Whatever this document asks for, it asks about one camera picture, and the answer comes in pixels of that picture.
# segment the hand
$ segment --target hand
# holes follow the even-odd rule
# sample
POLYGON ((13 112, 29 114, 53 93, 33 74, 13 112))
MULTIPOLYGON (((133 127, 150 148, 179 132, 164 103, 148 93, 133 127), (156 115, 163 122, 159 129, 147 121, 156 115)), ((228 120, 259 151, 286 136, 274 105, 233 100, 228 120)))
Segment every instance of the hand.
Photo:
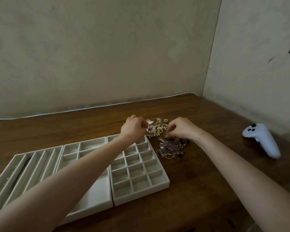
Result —
POLYGON ((124 136, 132 144, 139 141, 146 133, 147 122, 143 117, 128 117, 121 128, 120 136, 124 136))
POLYGON ((187 118, 178 117, 169 123, 165 137, 178 137, 193 140, 197 135, 203 132, 205 131, 197 127, 187 118))

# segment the jewelry tray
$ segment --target jewelry tray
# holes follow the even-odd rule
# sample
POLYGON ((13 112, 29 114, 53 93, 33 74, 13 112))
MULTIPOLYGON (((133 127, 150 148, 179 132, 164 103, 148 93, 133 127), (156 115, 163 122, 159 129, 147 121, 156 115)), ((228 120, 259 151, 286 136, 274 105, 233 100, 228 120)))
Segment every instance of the jewelry tray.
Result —
MULTIPOLYGON (((118 136, 15 155, 0 175, 0 209, 48 176, 118 136)), ((169 184, 165 170, 144 136, 116 157, 59 225, 163 190, 169 184)))

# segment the wooden table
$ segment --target wooden table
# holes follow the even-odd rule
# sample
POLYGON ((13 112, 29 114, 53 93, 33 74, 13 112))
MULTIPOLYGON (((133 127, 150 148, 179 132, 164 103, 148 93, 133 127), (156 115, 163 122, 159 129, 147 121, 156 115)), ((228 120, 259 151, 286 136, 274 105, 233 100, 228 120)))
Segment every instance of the wooden table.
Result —
MULTIPOLYGON (((15 154, 120 133, 132 114, 169 121, 187 117, 279 184, 290 181, 290 143, 274 137, 282 158, 270 159, 255 140, 242 137, 250 121, 196 95, 0 121, 0 173, 15 154)), ((155 148, 158 140, 151 140, 151 144, 155 148)), ((225 219, 226 213, 243 207, 197 145, 190 143, 184 152, 182 162, 160 158, 170 179, 168 189, 55 231, 184 231, 207 218, 225 219)))

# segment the game controller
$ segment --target game controller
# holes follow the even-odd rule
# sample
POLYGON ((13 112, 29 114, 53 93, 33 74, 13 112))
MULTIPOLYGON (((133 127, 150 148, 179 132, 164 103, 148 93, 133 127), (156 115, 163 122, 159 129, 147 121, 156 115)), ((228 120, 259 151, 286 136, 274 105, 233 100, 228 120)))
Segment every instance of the game controller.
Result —
POLYGON ((271 158, 279 159, 281 157, 278 146, 265 124, 258 123, 248 126, 244 129, 243 136, 254 138, 271 158))

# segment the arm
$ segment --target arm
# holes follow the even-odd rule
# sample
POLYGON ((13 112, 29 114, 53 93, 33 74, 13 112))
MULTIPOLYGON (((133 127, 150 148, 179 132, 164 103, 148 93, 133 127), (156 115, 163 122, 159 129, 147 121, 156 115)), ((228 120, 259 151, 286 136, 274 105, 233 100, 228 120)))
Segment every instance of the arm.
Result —
POLYGON ((128 117, 121 134, 46 178, 0 210, 0 232, 52 231, 120 152, 144 136, 147 124, 128 117))
POLYGON ((166 137, 187 138, 199 145, 264 231, 290 231, 290 194, 186 118, 170 122, 166 137))

